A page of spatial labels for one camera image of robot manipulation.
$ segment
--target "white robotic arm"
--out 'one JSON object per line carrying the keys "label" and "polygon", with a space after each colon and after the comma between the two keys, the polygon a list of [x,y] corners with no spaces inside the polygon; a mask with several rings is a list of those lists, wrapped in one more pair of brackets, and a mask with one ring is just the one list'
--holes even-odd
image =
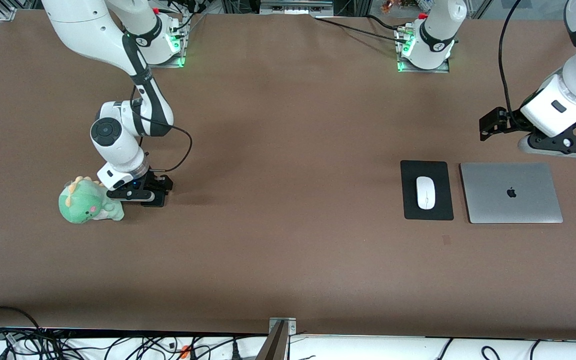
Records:
{"label": "white robotic arm", "polygon": [[419,69],[439,68],[450,57],[455,34],[467,15],[464,0],[435,0],[427,18],[412,22],[413,35],[401,55]]}
{"label": "white robotic arm", "polygon": [[[169,132],[174,117],[162,95],[135,37],[124,34],[115,25],[103,0],[43,0],[50,23],[57,36],[74,52],[111,64],[125,71],[141,98],[106,102],[90,129],[94,147],[106,160],[97,173],[110,191],[149,175],[149,164],[135,137],[162,137]],[[130,21],[153,25],[153,10],[141,9]],[[130,201],[152,201],[154,194],[119,198]]]}
{"label": "white robotic arm", "polygon": [[134,37],[148,64],[162,64],[181,50],[179,20],[155,13],[148,0],[105,0],[105,4]]}
{"label": "white robotic arm", "polygon": [[[576,47],[576,0],[568,0],[566,28]],[[519,110],[498,107],[479,120],[480,139],[517,130],[531,132],[519,141],[526,153],[576,157],[576,53],[546,78]]]}

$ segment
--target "white computer mouse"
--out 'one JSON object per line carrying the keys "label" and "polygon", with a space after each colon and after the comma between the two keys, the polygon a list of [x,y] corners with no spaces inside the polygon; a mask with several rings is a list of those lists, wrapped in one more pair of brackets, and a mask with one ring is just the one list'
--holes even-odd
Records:
{"label": "white computer mouse", "polygon": [[435,207],[435,182],[427,176],[416,178],[416,203],[423,210]]}

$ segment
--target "silver laptop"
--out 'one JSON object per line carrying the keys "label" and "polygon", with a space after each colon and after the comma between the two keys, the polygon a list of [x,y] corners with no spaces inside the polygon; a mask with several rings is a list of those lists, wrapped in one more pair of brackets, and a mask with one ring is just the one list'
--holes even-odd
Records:
{"label": "silver laptop", "polygon": [[463,162],[460,167],[471,223],[563,222],[545,162]]}

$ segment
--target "metal frame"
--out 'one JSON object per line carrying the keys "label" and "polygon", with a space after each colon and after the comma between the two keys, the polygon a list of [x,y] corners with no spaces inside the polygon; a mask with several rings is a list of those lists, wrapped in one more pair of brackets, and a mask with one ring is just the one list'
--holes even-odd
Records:
{"label": "metal frame", "polygon": [[0,21],[11,21],[18,9],[34,9],[37,0],[0,0]]}
{"label": "metal frame", "polygon": [[297,332],[294,317],[271,317],[270,333],[254,360],[286,360],[290,348],[290,336]]}

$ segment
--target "black cable on table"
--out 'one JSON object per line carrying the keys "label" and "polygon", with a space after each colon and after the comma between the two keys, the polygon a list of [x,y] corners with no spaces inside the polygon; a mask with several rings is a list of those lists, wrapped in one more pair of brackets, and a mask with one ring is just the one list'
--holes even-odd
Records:
{"label": "black cable on table", "polygon": [[345,28],[345,29],[348,29],[348,30],[353,30],[354,32],[359,32],[359,33],[366,34],[366,35],[370,35],[370,36],[373,36],[373,37],[377,37],[377,38],[382,38],[382,39],[394,41],[395,43],[406,43],[406,40],[404,40],[404,39],[391,38],[390,36],[384,36],[384,35],[380,35],[380,34],[375,34],[374,32],[357,29],[356,27],[352,27],[352,26],[348,26],[348,25],[343,25],[343,23],[338,23],[338,22],[330,21],[330,20],[328,20],[328,19],[326,19],[326,18],[315,17],[314,19],[315,19],[315,20],[318,20],[318,21],[323,21],[324,23],[329,23],[329,24],[332,24],[332,25],[337,25],[338,27],[342,27],[342,28]]}
{"label": "black cable on table", "polygon": [[510,119],[512,119],[513,123],[517,123],[515,121],[515,116],[513,114],[513,108],[510,105],[510,95],[508,95],[508,83],[506,82],[506,74],[504,73],[504,62],[503,62],[503,54],[504,54],[504,36],[506,35],[506,28],[508,27],[508,23],[510,22],[510,18],[513,16],[515,9],[519,6],[522,0],[516,0],[512,7],[510,7],[510,11],[508,11],[508,16],[505,17],[505,21],[503,22],[503,27],[501,29],[501,35],[499,36],[499,54],[498,54],[498,63],[499,63],[499,75],[501,75],[501,84],[503,85],[503,95],[505,96],[505,107],[508,109],[508,114],[510,114]]}
{"label": "black cable on table", "polygon": [[[136,116],[138,116],[141,120],[145,120],[145,121],[147,121],[147,122],[149,122],[149,123],[155,123],[155,124],[158,124],[158,125],[167,126],[168,128],[177,130],[178,132],[182,132],[182,133],[185,134],[185,136],[188,137],[188,140],[190,141],[190,143],[188,144],[188,150],[185,152],[185,155],[183,155],[182,159],[181,159],[175,166],[172,166],[171,168],[168,168],[168,169],[150,169],[150,171],[153,172],[153,173],[169,173],[169,172],[171,172],[171,171],[174,171],[174,170],[176,170],[178,167],[180,167],[181,164],[183,164],[183,163],[186,161],[186,159],[188,158],[188,155],[190,155],[190,150],[192,150],[192,148],[193,148],[193,137],[190,135],[189,132],[187,132],[186,130],[183,130],[183,129],[180,128],[180,127],[177,127],[177,126],[174,126],[174,125],[170,125],[170,124],[167,123],[166,121],[155,121],[155,120],[151,120],[151,119],[149,119],[149,118],[146,118],[146,117],[142,116],[142,114],[137,113],[137,111],[135,111],[135,110],[133,109],[133,98],[134,98],[134,96],[135,96],[135,89],[136,89],[136,88],[137,88],[137,87],[133,86],[133,87],[132,87],[132,93],[130,94],[130,109],[132,110],[132,113],[133,113],[133,114],[135,114]],[[139,141],[139,146],[141,146],[142,141],[143,141],[143,137],[142,137],[142,139],[140,139],[140,141]]]}

